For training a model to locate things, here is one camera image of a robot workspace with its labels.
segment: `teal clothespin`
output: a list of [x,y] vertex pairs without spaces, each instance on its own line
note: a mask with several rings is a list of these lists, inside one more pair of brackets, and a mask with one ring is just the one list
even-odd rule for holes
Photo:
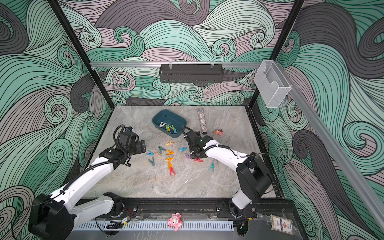
[[152,166],[155,166],[155,159],[152,157],[152,161],[148,158],[148,161],[152,164]]
[[212,172],[214,172],[215,171],[214,167],[215,167],[215,164],[212,161],[211,166],[208,168],[208,171],[211,170],[212,168]]
[[160,154],[162,154],[162,151],[166,152],[167,150],[165,148],[163,148],[162,146],[159,146],[159,151],[160,151]]

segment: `glitter tube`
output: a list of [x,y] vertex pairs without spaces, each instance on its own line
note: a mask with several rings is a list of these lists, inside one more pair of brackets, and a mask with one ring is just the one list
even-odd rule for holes
[[204,111],[203,109],[197,110],[197,113],[199,115],[199,120],[200,120],[200,127],[201,127],[201,132],[202,134],[207,134],[207,125],[205,123],[205,118],[204,118]]

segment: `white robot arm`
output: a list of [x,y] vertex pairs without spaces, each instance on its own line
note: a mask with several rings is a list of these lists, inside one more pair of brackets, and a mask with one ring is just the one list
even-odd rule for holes
[[[213,157],[237,172],[240,189],[232,197],[229,209],[234,217],[241,216],[242,210],[260,199],[270,186],[271,176],[267,167],[255,155],[233,151],[209,136],[201,137],[199,132],[189,130],[187,134],[183,133],[191,158]],[[132,128],[126,128],[115,140],[119,143],[116,149],[104,150],[91,166],[50,195],[37,196],[31,208],[28,230],[45,240],[65,239],[74,228],[97,216],[109,214],[118,217],[123,209],[122,197],[114,193],[105,193],[78,206],[76,203],[100,179],[124,164],[128,157],[146,152],[145,142],[138,139]]]

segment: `pink toy figure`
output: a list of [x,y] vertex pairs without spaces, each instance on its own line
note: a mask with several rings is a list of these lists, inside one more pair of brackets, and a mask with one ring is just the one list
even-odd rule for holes
[[175,232],[181,228],[183,224],[180,213],[172,214],[172,217],[168,219],[168,227],[174,227]]
[[221,129],[216,129],[216,130],[214,131],[214,134],[217,134],[217,135],[221,136],[221,135],[223,135],[223,130],[221,130]]

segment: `blue plastic bin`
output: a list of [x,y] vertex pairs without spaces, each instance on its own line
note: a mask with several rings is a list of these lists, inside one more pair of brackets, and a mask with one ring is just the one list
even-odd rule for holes
[[[173,130],[171,129],[171,132],[168,132],[166,127],[160,127],[159,125],[161,122],[165,123],[167,122],[169,125],[174,126],[177,133],[173,133]],[[185,118],[180,117],[176,113],[173,113],[167,109],[161,110],[158,112],[153,118],[152,123],[160,129],[162,132],[166,133],[170,137],[178,137],[181,134],[181,126],[187,125],[187,120]]]

